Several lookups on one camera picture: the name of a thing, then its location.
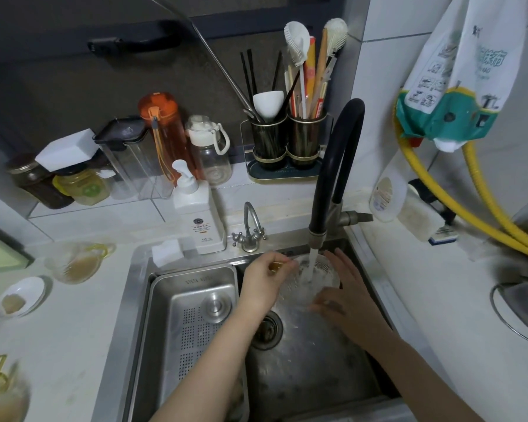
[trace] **plastic bag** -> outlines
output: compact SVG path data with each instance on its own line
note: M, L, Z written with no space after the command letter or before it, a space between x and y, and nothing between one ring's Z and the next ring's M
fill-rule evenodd
M527 0L452 0L397 100L404 136L453 152L485 137L512 90Z

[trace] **small dish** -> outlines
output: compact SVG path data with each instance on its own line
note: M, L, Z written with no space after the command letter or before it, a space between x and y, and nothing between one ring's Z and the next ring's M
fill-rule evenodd
M4 309L3 300L8 295L17 295L25 302L23 306L12 313ZM33 311L45 297L45 282L40 277L28 277L11 285L0 295L0 318L10 319L21 317Z

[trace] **metal rod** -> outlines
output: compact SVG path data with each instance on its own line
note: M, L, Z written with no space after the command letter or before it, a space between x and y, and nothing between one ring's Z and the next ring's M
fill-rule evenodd
M195 26L195 23L190 19L190 17L188 15L186 15L185 13L182 13L170 0L151 0L151 1L153 1L156 4L158 4L163 9L168 10L171 13L174 13L178 17L181 17L182 19L187 20L191 24L192 28L194 29L194 32L199 37L200 41L204 45L204 47L207 50L207 52L211 55L213 61L215 63L217 63L217 66L219 67L219 69L221 70L223 75L225 75L225 78L227 79L227 81L231 85L232 89L235 91L237 97L239 98L240 102L243 104L244 108L247 111L249 111L258 122L264 123L264 120L262 119L262 117L260 117L260 115L252 107L252 105L247 100L246 96L244 95L243 91L240 89L239 85L233 80L233 78L231 77L231 75L229 74L229 72L227 71L225 66L223 66L223 64L221 63L221 61L217 57L217 55L215 53L213 53L213 50L211 49L209 44L207 44L207 42L205 41L203 35L199 32L199 30Z

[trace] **white bottle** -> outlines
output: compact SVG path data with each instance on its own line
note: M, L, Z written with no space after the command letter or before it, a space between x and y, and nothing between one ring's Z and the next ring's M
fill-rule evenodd
M211 197L207 181L196 181L184 160L176 160L172 167L182 174L178 178L172 201L182 218L183 228L194 239L199 254L225 249L227 236Z
M382 171L370 197L370 210L382 222L394 220L407 197L407 182L411 167L398 149L387 167Z

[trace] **utensil holder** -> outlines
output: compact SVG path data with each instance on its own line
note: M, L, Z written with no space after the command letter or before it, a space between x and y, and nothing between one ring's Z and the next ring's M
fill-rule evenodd
M289 114L288 117L288 157L297 169L311 169L319 156L321 127L327 114L310 120L294 118Z
M285 159L287 154L285 149L287 141L286 120L287 116L280 121L269 124L250 121L254 139L254 159L266 170L281 169L287 162Z

